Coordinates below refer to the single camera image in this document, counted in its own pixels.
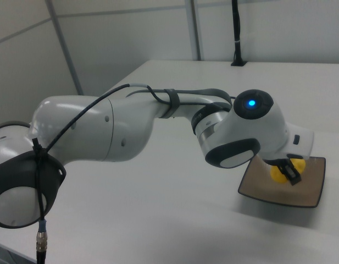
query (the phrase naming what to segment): black joint cover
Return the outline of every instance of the black joint cover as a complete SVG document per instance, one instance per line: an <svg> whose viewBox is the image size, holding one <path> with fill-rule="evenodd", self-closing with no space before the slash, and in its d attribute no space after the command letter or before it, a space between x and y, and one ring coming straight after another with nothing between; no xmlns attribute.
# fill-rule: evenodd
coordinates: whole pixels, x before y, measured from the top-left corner
<svg viewBox="0 0 339 264"><path fill-rule="evenodd" d="M0 129L1 128L5 128L5 127L9 127L11 125L19 125L21 127L26 127L26 128L30 127L30 124L28 124L26 122L22 122L22 121L8 121L8 122L4 122L4 123L0 124Z"/></svg>

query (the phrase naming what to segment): cable connector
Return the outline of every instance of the cable connector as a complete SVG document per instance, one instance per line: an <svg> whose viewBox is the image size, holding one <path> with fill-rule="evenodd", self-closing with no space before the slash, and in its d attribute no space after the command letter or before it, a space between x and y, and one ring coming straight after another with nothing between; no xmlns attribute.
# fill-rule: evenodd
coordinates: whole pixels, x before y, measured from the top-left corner
<svg viewBox="0 0 339 264"><path fill-rule="evenodd" d="M39 220L36 235L36 258L37 264L44 264L47 251L46 220Z"/></svg>

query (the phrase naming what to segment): black pole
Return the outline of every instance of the black pole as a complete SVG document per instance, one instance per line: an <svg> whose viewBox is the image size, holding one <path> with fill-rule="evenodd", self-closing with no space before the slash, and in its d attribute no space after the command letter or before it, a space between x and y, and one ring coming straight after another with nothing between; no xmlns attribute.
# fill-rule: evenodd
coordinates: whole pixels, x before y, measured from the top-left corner
<svg viewBox="0 0 339 264"><path fill-rule="evenodd" d="M240 48L240 16L237 9L237 0L231 0L231 6L233 10L233 24L234 24L234 40L235 40L235 53L232 66L244 66L247 62L243 61L241 58L241 48Z"/></svg>

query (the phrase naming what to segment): black button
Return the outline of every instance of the black button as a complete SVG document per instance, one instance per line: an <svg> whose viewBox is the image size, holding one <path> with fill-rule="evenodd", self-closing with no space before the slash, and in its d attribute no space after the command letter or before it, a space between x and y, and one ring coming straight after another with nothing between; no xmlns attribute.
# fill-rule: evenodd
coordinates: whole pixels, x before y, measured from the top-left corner
<svg viewBox="0 0 339 264"><path fill-rule="evenodd" d="M299 144L299 141L300 141L300 136L299 135L295 135L293 144L297 145L297 144Z"/></svg>

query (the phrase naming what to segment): white wall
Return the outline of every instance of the white wall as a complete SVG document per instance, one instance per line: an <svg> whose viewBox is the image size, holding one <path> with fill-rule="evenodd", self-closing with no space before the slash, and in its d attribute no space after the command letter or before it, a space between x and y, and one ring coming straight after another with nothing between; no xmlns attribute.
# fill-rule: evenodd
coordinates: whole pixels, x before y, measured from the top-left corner
<svg viewBox="0 0 339 264"><path fill-rule="evenodd" d="M30 122L38 103L76 94L44 0L0 0L0 123Z"/></svg>
<svg viewBox="0 0 339 264"><path fill-rule="evenodd" d="M149 59L196 60L190 0L53 0L87 95ZM251 62L339 63L339 0L239 0ZM230 0L195 0L202 59L231 61Z"/></svg>
<svg viewBox="0 0 339 264"><path fill-rule="evenodd" d="M184 0L53 4L87 95L102 94L149 59L196 59Z"/></svg>
<svg viewBox="0 0 339 264"><path fill-rule="evenodd" d="M197 0L207 61L234 54L231 1ZM239 0L243 58L339 63L339 0Z"/></svg>

